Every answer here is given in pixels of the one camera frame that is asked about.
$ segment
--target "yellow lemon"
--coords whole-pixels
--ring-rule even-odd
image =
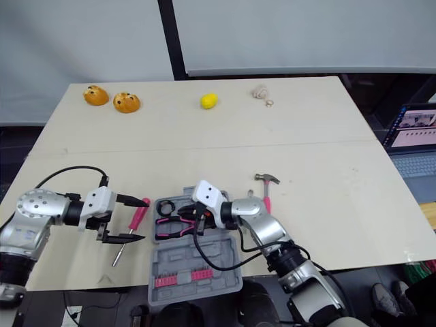
[[[202,96],[200,104],[204,109],[211,109],[217,104],[218,97],[215,93],[208,93]]]

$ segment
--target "pink handle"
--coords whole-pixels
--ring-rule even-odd
[[[143,198],[142,201],[144,201],[148,205],[150,205],[150,203],[151,203],[149,198]],[[145,214],[147,213],[148,209],[149,209],[149,207],[145,207],[145,206],[136,209],[135,214],[131,218],[131,222],[130,222],[130,225],[129,225],[129,228],[131,230],[137,230],[138,229],[138,226],[141,223],[142,219],[144,218]]]
[[[266,196],[264,198],[264,203],[265,203],[266,211],[268,211],[268,213],[271,213],[271,200],[269,196]]]

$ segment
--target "black cable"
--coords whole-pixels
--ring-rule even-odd
[[[76,323],[76,325],[79,326],[79,327],[83,327],[83,326],[80,325],[80,324],[76,321],[76,319],[75,319],[79,313],[82,313],[83,311],[86,311],[86,310],[88,310],[88,309],[94,309],[94,308],[96,308],[96,309],[114,309],[114,308],[117,308],[117,307],[120,305],[121,297],[123,296],[122,294],[119,294],[118,300],[116,300],[116,302],[115,302],[113,305],[110,305],[110,306],[108,306],[108,307],[104,307],[104,306],[102,306],[102,305],[90,305],[90,306],[88,306],[88,307],[83,307],[83,309],[80,310],[79,312],[75,312],[75,313],[71,314],[71,313],[68,311],[67,301],[66,301],[66,296],[65,296],[65,291],[62,291],[62,293],[63,293],[63,304],[65,305],[65,310],[67,311],[67,314],[68,314],[69,317],[73,320],[73,322]]]
[[[198,239],[197,239],[197,229],[198,229],[198,223],[199,220],[196,219],[196,222],[194,223],[194,227],[193,227],[193,243],[196,246],[196,249],[198,251],[198,253],[202,256],[203,260],[212,268],[214,268],[215,270],[219,270],[219,271],[230,271],[230,270],[234,270],[236,268],[239,268],[241,266],[243,266],[244,264],[246,264],[247,262],[250,262],[253,259],[256,259],[258,256],[262,255],[260,252],[251,256],[250,258],[239,262],[238,264],[235,264],[234,266],[231,267],[218,267],[215,266],[208,258],[207,256],[204,254],[203,250],[201,249],[200,245],[198,244]]]
[[[71,167],[66,167],[64,169],[58,170],[57,172],[54,172],[50,176],[47,176],[45,179],[43,179],[41,182],[39,182],[35,186],[35,188],[39,189],[42,185],[47,183],[50,179],[52,179],[56,175],[59,175],[59,174],[61,174],[63,172],[67,172],[68,170],[75,170],[75,169],[90,169],[90,170],[98,171],[100,174],[102,174],[102,179],[100,180],[99,186],[108,186],[109,177],[108,177],[108,175],[102,169],[100,169],[98,167],[93,167],[93,166],[71,166]],[[12,220],[12,218],[14,218],[14,214],[13,213],[12,213],[11,217],[9,217],[9,219],[0,227],[0,232]]]
[[[89,305],[87,307],[83,307],[83,309],[80,310],[78,313],[82,313],[83,311],[86,311],[88,309],[113,309],[113,308],[116,308],[120,304],[121,296],[122,296],[122,294],[119,294],[118,300],[113,305],[110,305],[108,307],[104,307],[102,305]]]
[[[245,249],[244,248],[244,235],[243,235],[243,231],[241,230],[241,228],[239,226],[236,226],[239,232],[239,236],[240,236],[240,249],[242,252],[253,252],[253,251],[258,251],[258,250],[262,250],[265,249],[267,247],[270,247],[272,245],[288,245],[289,242],[285,242],[285,241],[280,241],[280,240],[276,240],[275,242],[271,242],[271,243],[266,243],[263,245],[260,245],[258,247],[252,247],[250,249]],[[297,244],[293,244],[293,247],[295,247],[296,249],[299,249],[300,251],[304,252],[307,256],[307,259],[311,259],[311,255],[309,254],[309,252],[304,248],[301,247],[300,245]]]
[[[317,264],[316,262],[314,262],[314,261],[312,261],[312,263],[313,263],[313,265],[315,266],[315,267],[317,267],[318,269],[320,269],[325,275],[327,275],[327,276],[329,276],[331,279],[332,279],[332,281],[333,281],[333,283],[335,283],[336,284],[336,286],[339,288],[339,291],[341,291],[341,293],[342,293],[342,296],[343,296],[343,299],[344,299],[344,301],[345,301],[345,305],[347,306],[347,309],[348,309],[348,313],[349,313],[349,315],[351,316],[351,317],[356,317],[356,313],[354,312],[354,308],[353,308],[353,306],[352,306],[352,303],[351,303],[351,301],[349,300],[349,298],[348,298],[348,295],[345,293],[345,290],[342,288],[342,285],[341,285],[341,283],[339,283],[339,281],[336,279],[336,277],[335,276],[333,276],[333,274],[330,272],[330,271],[328,271],[327,269],[325,269],[324,267],[322,267],[322,266],[320,266],[319,264]]]
[[[63,172],[67,172],[68,170],[75,170],[75,169],[91,169],[91,170],[96,170],[98,171],[100,174],[102,174],[102,181],[101,183],[104,183],[104,180],[106,180],[106,185],[100,185],[100,186],[107,186],[107,180],[108,180],[108,175],[101,170],[100,168],[97,167],[93,167],[93,166],[71,166],[71,167],[66,167],[64,169],[58,170],[57,172],[54,172],[53,174],[47,176],[45,179],[43,179],[38,185],[35,186],[36,189],[40,188],[42,185],[44,185],[45,183],[47,183],[50,179],[52,179],[53,177],[63,173]]]
[[[67,299],[65,298],[65,291],[62,291],[62,295],[63,295],[63,305],[65,306],[65,311],[67,311],[67,314],[69,315],[69,317],[71,318],[71,320],[77,325],[77,327],[84,327],[83,325],[80,325],[74,318],[73,315],[68,311],[68,306],[67,306]]]

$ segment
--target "white panel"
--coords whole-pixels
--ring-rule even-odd
[[[1,1],[0,49],[2,125],[45,123],[72,82],[173,79],[156,1]]]
[[[190,75],[436,72],[434,0],[174,0]]]

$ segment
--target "gray tool case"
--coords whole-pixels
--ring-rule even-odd
[[[153,240],[158,246],[154,248],[150,262],[149,304],[152,306],[237,292],[243,286],[240,268],[230,271],[212,269],[198,253],[192,235],[169,240],[155,239],[156,234],[169,234],[189,227],[183,222],[157,225],[156,221],[162,218],[157,212],[157,205],[162,200],[172,201],[175,209],[171,215],[175,216],[181,207],[194,204],[191,199],[193,189],[185,187],[182,196],[158,199],[153,204]],[[228,231],[206,229],[203,236],[198,236],[198,242],[204,254],[216,266],[229,267],[239,263],[236,241]],[[212,269],[210,278],[192,280],[192,273],[204,269]],[[176,284],[156,287],[166,277]]]

